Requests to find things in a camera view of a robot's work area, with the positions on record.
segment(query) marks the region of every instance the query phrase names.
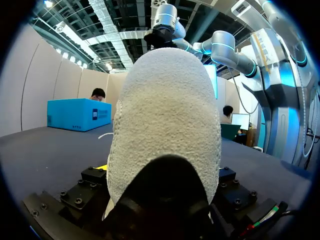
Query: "white wall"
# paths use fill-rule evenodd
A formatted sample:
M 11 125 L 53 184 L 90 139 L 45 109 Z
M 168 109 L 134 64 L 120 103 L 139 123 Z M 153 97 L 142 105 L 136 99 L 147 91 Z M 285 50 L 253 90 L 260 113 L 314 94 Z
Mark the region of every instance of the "white wall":
M 22 130 L 47 125 L 47 103 L 54 98 L 62 56 L 41 39 L 27 72 L 22 96 Z
M 255 107 L 257 106 L 258 101 L 257 101 L 256 97 L 251 92 L 249 92 L 247 89 L 244 88 L 244 86 L 242 85 L 242 79 L 247 79 L 247 78 L 243 75 L 239 75 L 234 78 L 235 83 L 237 84 L 238 89 L 239 89 L 242 103 L 243 103 L 245 109 L 251 113 L 255 109 Z M 233 86 L 234 86 L 234 81 L 232 79 L 229 79 L 228 81 L 231 84 L 233 84 Z M 245 109 L 242 107 L 241 102 L 239 101 L 239 113 L 240 114 L 247 114 Z M 250 122 L 253 124 L 254 128 L 257 128 L 258 108 L 256 109 L 256 111 L 254 113 L 252 113 L 250 115 Z
M 82 71 L 25 25 L 0 76 L 0 137 L 46 126 L 48 100 L 89 98 L 94 88 L 107 90 L 108 76 Z
M 105 102 L 112 104 L 112 119 L 114 119 L 116 104 L 127 75 L 127 72 L 109 74 Z
M 107 92 L 108 78 L 108 73 L 83 69 L 77 97 L 79 99 L 90 98 L 92 91 L 96 88 L 103 89 L 104 92 Z
M 41 40 L 31 26 L 23 27 L 12 45 L 0 76 L 0 137 L 21 131 L 21 102 L 33 55 Z
M 217 76 L 218 98 L 216 100 L 219 114 L 222 115 L 223 108 L 226 105 L 226 81 L 224 78 Z
M 225 82 L 225 105 L 229 105 L 233 107 L 234 114 L 238 114 L 239 112 L 239 97 L 237 94 L 237 90 L 234 84 L 230 83 L 226 80 Z
M 81 74 L 82 69 L 78 65 L 63 58 L 55 83 L 53 99 L 76 99 Z

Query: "person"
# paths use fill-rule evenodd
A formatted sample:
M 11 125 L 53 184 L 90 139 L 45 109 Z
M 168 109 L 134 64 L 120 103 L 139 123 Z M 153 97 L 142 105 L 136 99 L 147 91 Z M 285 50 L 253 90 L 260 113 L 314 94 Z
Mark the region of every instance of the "person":
M 106 98 L 105 91 L 101 88 L 95 88 L 89 99 L 101 102 L 104 98 Z
M 220 123 L 221 124 L 231 124 L 231 114 L 234 111 L 232 106 L 226 105 L 223 108 L 223 115 L 220 116 Z

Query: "blue box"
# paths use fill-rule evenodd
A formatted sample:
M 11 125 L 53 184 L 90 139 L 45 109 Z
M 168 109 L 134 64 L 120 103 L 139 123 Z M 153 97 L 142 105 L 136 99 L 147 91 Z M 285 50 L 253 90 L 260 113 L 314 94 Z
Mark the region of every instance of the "blue box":
M 50 100 L 47 126 L 85 132 L 111 123 L 112 105 L 87 98 Z

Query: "black table surface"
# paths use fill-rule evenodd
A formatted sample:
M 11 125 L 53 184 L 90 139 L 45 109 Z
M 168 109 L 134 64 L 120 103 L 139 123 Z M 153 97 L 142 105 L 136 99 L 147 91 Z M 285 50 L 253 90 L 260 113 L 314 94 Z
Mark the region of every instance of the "black table surface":
M 112 124 L 87 132 L 40 127 L 0 137 L 2 171 L 15 200 L 43 190 L 58 199 L 85 168 L 107 163 L 113 135 L 98 137 L 112 131 Z M 311 186 L 309 172 L 222 139 L 221 167 L 225 166 L 236 172 L 241 185 L 257 191 L 258 202 L 285 201 L 288 209 L 298 209 Z M 283 217 L 271 232 L 276 233 L 289 218 Z

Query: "screen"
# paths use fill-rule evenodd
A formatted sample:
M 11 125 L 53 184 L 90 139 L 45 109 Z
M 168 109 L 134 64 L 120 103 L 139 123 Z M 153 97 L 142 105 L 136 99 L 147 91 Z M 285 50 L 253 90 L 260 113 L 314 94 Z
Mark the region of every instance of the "screen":
M 249 121 L 250 115 L 249 114 L 232 114 L 232 125 L 241 125 L 240 129 L 242 130 L 249 130 Z

